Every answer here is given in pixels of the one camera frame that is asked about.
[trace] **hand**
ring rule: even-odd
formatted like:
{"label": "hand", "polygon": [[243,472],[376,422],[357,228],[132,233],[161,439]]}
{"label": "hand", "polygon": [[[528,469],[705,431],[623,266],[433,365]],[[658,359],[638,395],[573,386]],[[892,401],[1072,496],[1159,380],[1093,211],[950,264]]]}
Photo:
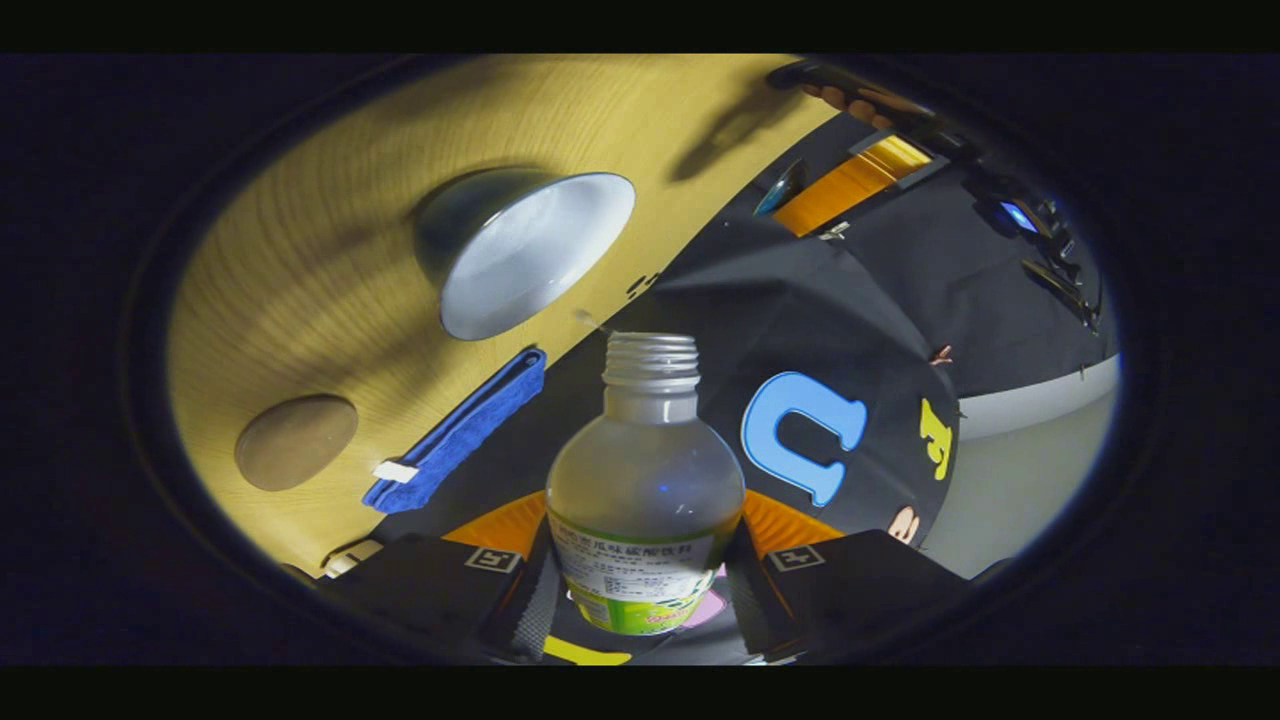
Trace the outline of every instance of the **hand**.
{"label": "hand", "polygon": [[886,108],[892,108],[902,113],[914,113],[918,115],[928,114],[928,111],[924,108],[920,108],[919,105],[909,100],[904,100],[893,95],[886,95],[883,92],[876,92],[874,90],[867,90],[867,88],[859,90],[858,94],[863,99],[854,100],[852,102],[850,102],[849,97],[845,96],[845,91],[840,90],[838,87],[827,86],[819,88],[818,86],[814,85],[801,85],[800,90],[805,91],[806,95],[812,95],[813,97],[820,97],[827,102],[827,105],[831,105],[837,110],[846,111],[850,115],[858,118],[859,120],[879,129],[893,127],[893,120],[877,113],[876,105],[873,105],[869,101],[879,102]]}

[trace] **metal bowl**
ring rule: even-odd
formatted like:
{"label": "metal bowl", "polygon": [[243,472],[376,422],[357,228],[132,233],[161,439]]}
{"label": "metal bowl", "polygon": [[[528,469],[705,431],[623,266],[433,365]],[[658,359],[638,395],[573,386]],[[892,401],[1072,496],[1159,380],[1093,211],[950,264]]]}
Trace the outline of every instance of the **metal bowl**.
{"label": "metal bowl", "polygon": [[635,201],[622,176],[536,168],[481,170],[439,188],[415,234],[444,331],[485,340],[536,315],[604,256]]}

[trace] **finger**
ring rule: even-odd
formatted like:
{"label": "finger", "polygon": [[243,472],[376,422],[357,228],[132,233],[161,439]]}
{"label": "finger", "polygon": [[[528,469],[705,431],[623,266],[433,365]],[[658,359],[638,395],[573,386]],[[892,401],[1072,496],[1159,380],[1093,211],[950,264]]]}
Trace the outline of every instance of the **finger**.
{"label": "finger", "polygon": [[902,110],[904,113],[925,111],[924,108],[920,108],[915,102],[911,102],[910,100],[905,100],[896,95],[886,95],[883,92],[876,92],[874,90],[867,90],[865,87],[859,88],[858,94],[873,102],[879,102],[882,105],[893,108],[895,110]]}
{"label": "finger", "polygon": [[845,101],[845,92],[838,87],[823,87],[822,99],[827,101],[827,105],[831,105],[837,110],[849,108],[849,102]]}
{"label": "finger", "polygon": [[876,105],[872,105],[865,100],[854,100],[854,102],[849,106],[849,114],[864,123],[869,123],[872,122],[872,118],[876,117]]}

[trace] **bottle neck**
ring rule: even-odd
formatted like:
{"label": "bottle neck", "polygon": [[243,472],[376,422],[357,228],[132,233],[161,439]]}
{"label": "bottle neck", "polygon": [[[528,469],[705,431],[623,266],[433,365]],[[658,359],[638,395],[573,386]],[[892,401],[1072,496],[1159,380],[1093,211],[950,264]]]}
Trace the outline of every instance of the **bottle neck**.
{"label": "bottle neck", "polygon": [[698,393],[649,393],[628,388],[604,388],[604,414],[623,423],[668,425],[698,418]]}
{"label": "bottle neck", "polygon": [[604,366],[604,414],[662,425],[698,418],[698,348],[689,336],[609,336]]}

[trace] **blue light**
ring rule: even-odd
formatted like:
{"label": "blue light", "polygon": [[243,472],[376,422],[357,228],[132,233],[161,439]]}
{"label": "blue light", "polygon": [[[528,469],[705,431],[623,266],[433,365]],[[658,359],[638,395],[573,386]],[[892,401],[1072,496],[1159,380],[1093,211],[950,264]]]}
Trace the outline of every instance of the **blue light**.
{"label": "blue light", "polygon": [[1030,232],[1039,232],[1036,229],[1036,225],[1032,224],[1032,222],[1027,218],[1027,215],[1018,205],[1014,205],[1012,202],[1001,202],[1001,205],[1005,208],[1005,211],[1009,213],[1009,217],[1012,218],[1015,223],[1018,223],[1019,227]]}

